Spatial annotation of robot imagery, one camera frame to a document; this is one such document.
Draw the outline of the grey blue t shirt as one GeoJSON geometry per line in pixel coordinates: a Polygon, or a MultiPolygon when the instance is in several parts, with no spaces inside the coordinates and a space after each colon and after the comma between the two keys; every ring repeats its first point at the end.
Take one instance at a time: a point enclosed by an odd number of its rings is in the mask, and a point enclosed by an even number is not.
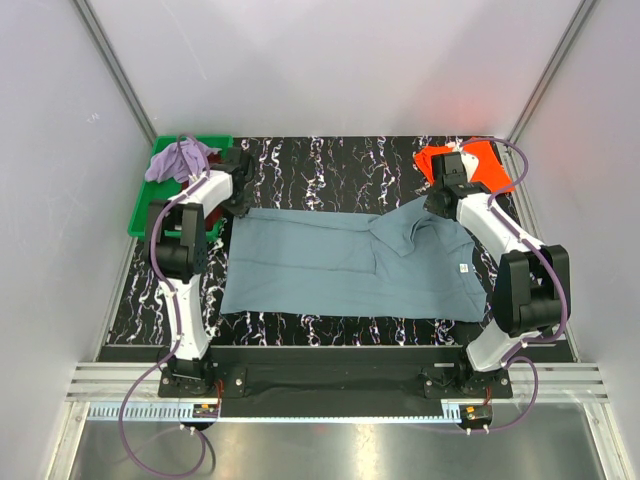
{"type": "Polygon", "coordinates": [[[424,203],[383,215],[251,210],[233,223],[221,313],[481,322],[474,242],[424,203]]]}

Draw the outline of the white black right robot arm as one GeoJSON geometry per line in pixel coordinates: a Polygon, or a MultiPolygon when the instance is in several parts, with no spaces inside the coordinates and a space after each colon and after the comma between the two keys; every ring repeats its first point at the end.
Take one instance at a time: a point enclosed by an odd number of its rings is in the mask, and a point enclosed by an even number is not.
{"type": "Polygon", "coordinates": [[[515,354],[530,345],[553,343],[570,316],[567,250],[545,245],[500,208],[495,195],[466,171],[469,154],[436,155],[434,181],[425,209],[469,230],[498,264],[491,296],[493,320],[462,351],[452,376],[457,390],[476,396],[497,381],[515,354]]]}

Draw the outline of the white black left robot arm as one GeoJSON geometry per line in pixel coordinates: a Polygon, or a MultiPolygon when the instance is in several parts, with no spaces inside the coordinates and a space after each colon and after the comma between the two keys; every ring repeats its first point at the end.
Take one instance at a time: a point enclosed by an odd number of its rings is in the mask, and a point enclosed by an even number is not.
{"type": "Polygon", "coordinates": [[[164,295],[171,334],[169,352],[159,360],[162,396],[211,395],[220,385],[201,311],[206,218],[218,208],[245,215],[245,186],[254,173],[252,155],[231,147],[222,162],[205,168],[186,189],[149,205],[145,253],[164,295]]]}

